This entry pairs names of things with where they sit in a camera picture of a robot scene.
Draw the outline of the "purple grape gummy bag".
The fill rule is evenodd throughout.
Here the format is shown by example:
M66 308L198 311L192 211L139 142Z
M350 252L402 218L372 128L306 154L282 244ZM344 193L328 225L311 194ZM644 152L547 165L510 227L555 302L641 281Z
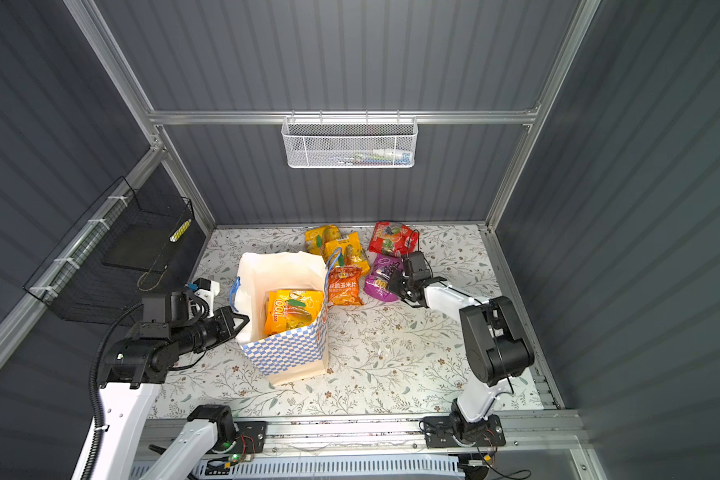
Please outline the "purple grape gummy bag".
M364 281L365 294L381 302L398 301L399 297L389 290L389 285L393 274L401 267L401 258L378 254Z

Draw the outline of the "red fruit gummy bag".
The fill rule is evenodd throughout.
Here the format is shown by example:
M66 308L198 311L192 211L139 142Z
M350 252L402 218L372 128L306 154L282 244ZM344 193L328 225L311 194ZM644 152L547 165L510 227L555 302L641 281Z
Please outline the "red fruit gummy bag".
M400 222L377 222L369 243L372 253L403 257L417 249L420 232Z

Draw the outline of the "yellow mango gummy bag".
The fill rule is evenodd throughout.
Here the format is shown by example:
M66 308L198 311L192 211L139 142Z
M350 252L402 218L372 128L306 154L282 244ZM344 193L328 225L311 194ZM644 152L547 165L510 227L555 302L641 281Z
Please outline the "yellow mango gummy bag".
M266 337L311 325L322 310L324 293L316 290L275 290L266 296Z

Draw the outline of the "white blue checkered paper bag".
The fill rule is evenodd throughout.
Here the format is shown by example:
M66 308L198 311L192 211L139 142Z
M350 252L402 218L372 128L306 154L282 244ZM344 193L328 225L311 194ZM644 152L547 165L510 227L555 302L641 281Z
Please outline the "white blue checkered paper bag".
M334 265L333 259L307 252L242 255L232 306L250 323L237 341L270 383L327 372L328 280Z

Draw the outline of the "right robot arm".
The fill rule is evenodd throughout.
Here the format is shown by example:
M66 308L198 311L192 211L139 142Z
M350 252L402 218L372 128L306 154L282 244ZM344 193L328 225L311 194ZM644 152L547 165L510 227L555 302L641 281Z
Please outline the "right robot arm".
M506 445L499 417L493 412L502 395L512 394L512 380L535 362L519 314L506 296L473 295L436 276L423 253L402 257L388 288L413 308L428 308L457 321L472 377L453 400L446 416L419 422L430 449L474 447L496 450Z

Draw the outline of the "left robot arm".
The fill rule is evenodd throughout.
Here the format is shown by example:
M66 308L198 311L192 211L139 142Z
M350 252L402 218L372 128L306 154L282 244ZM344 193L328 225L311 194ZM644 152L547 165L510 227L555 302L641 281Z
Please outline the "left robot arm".
M93 419L72 474L75 479L126 479L152 403L171 372L184 370L181 357L203 357L234 339L249 319L232 307L216 308L220 285L198 278L185 289L151 293L137 304L143 317L126 336L109 340L109 326L94 354L88 393ZM241 433L226 405L200 405L172 443L146 471L147 479L185 479L212 454L224 467L254 455L255 442Z

